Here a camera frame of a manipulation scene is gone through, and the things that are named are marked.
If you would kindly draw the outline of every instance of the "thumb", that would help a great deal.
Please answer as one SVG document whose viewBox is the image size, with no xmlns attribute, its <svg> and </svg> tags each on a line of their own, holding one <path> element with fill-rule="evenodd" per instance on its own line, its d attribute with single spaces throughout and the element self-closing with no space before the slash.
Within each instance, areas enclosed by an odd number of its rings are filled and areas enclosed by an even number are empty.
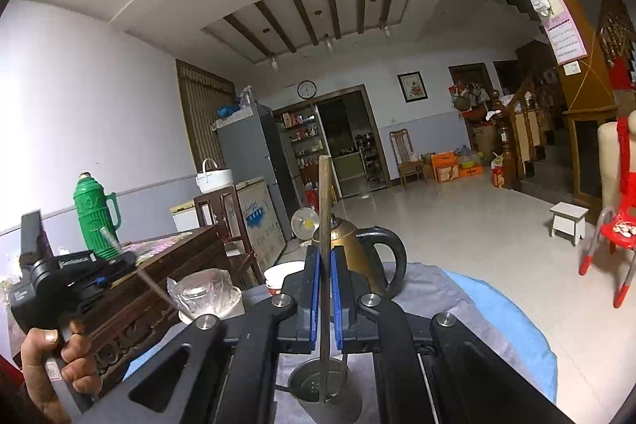
<svg viewBox="0 0 636 424">
<path fill-rule="evenodd" d="M 22 368 L 39 367 L 42 364 L 42 354 L 55 349 L 57 340 L 58 332 L 55 329 L 31 329 L 20 349 Z"/>
</svg>

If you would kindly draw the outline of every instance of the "metal cup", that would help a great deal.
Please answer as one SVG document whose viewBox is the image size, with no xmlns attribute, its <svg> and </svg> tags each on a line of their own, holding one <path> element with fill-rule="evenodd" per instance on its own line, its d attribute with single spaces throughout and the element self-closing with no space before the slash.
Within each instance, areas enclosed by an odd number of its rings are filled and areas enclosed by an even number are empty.
<svg viewBox="0 0 636 424">
<path fill-rule="evenodd" d="M 349 378 L 348 367 L 336 358 L 329 360 L 327 400 L 319 402 L 320 360 L 300 364 L 287 381 L 289 393 L 316 424 L 353 424 L 362 411 L 362 397 Z"/>
</svg>

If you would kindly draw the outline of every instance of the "clock face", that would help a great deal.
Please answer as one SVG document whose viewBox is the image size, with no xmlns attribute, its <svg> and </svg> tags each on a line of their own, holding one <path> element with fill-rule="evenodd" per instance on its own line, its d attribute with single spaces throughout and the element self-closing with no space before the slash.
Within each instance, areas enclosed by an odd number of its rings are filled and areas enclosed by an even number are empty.
<svg viewBox="0 0 636 424">
<path fill-rule="evenodd" d="M 305 80 L 298 85 L 298 95 L 303 99 L 313 98 L 317 91 L 316 84 L 310 80 Z"/>
</svg>

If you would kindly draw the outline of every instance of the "beige chair back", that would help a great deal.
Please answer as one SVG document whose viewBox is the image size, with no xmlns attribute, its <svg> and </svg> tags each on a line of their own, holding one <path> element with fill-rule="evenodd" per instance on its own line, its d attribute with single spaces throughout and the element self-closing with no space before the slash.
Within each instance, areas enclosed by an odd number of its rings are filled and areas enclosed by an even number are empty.
<svg viewBox="0 0 636 424">
<path fill-rule="evenodd" d="M 391 147 L 393 148 L 393 157 L 396 159 L 396 164 L 400 165 L 407 163 L 411 153 L 413 153 L 413 145 L 411 144 L 411 138 L 408 135 L 408 130 L 406 128 L 402 128 L 396 132 L 389 132 L 389 138 L 391 141 Z"/>
</svg>

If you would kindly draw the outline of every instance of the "red chair foot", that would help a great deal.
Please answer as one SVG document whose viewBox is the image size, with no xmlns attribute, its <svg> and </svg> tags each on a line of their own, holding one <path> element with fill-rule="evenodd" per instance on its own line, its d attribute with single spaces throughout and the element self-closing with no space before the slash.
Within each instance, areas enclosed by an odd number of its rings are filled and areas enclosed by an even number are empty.
<svg viewBox="0 0 636 424">
<path fill-rule="evenodd" d="M 579 275 L 585 275 L 588 272 L 589 266 L 592 262 L 592 256 L 585 256 L 583 262 L 579 267 Z"/>
<path fill-rule="evenodd" d="M 625 296 L 627 295 L 627 290 L 629 288 L 630 288 L 629 286 L 623 285 L 621 290 L 618 292 L 618 295 L 614 299 L 614 307 L 616 309 L 622 306 L 622 301 L 625 300 Z"/>
</svg>

